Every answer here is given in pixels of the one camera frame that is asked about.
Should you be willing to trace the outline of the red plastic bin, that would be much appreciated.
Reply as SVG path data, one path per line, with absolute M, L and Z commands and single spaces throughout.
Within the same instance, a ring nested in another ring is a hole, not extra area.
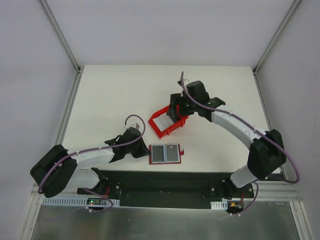
M 165 136 L 169 136 L 173 131 L 175 131 L 176 129 L 178 128 L 182 128 L 184 124 L 179 124 L 179 123 L 176 123 L 176 124 L 173 124 L 172 126 L 170 126 L 169 128 L 167 128 L 165 131 L 161 132 L 158 127 L 156 126 L 156 124 L 154 123 L 153 119 L 154 118 L 157 118 L 159 116 L 163 116 L 163 115 L 167 115 L 167 111 L 168 111 L 168 107 L 169 105 L 163 107 L 162 109 L 154 112 L 152 114 L 152 116 L 150 117 L 150 119 L 148 120 L 148 123 L 149 125 L 151 126 L 151 128 L 153 129 L 153 131 L 155 132 L 155 134 L 158 136 L 159 139 L 165 137 Z

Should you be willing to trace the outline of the black credit card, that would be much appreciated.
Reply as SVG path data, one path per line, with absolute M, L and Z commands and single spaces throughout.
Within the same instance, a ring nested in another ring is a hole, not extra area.
M 167 157 L 167 162 L 170 162 L 170 163 L 179 162 L 180 156 L 179 156 L 179 147 L 177 144 L 166 145 L 166 157 Z
M 151 148 L 152 162 L 164 162 L 164 147 L 162 145 L 153 145 Z

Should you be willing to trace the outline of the red leather card holder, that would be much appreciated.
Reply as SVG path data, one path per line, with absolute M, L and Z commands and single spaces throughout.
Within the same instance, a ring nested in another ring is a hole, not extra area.
M 164 153 L 164 162 L 153 162 L 152 161 L 152 146 L 154 145 L 160 145 L 163 146 L 163 153 Z M 179 151 L 179 162 L 167 162 L 167 152 L 166 152 L 166 145 L 178 145 L 178 151 Z M 150 165 L 171 165 L 171 164 L 180 164 L 182 162 L 181 157 L 184 155 L 185 151 L 184 148 L 181 147 L 178 143 L 170 143 L 170 144 L 153 144 L 149 145 L 149 150 L 151 152 L 149 156 L 149 164 Z

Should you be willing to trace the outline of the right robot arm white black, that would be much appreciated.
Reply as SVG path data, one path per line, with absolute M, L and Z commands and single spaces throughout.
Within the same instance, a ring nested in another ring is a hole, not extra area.
M 284 145 L 279 131 L 256 129 L 245 123 L 223 100 L 211 98 L 199 80 L 187 84 L 181 93 L 170 95 L 166 114 L 177 120 L 194 113 L 227 130 L 249 150 L 247 163 L 215 188 L 219 197 L 228 200 L 237 197 L 244 186 L 266 178 L 287 161 L 281 152 Z

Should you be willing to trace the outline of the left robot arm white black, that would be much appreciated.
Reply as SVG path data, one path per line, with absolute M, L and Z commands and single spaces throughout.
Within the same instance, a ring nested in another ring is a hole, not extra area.
M 106 196 L 110 182 L 98 165 L 114 163 L 127 155 L 138 159 L 150 153 L 141 132 L 129 127 L 98 147 L 73 152 L 61 144 L 55 145 L 31 168 L 30 175 L 46 198 L 67 189 L 76 189 L 78 194 Z

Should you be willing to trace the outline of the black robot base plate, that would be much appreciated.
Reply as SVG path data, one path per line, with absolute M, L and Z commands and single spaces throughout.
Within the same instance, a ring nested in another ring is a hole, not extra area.
M 252 199 L 253 186 L 229 185 L 230 173 L 100 170 L 102 186 L 92 189 L 122 207 L 210 209 L 222 197 Z

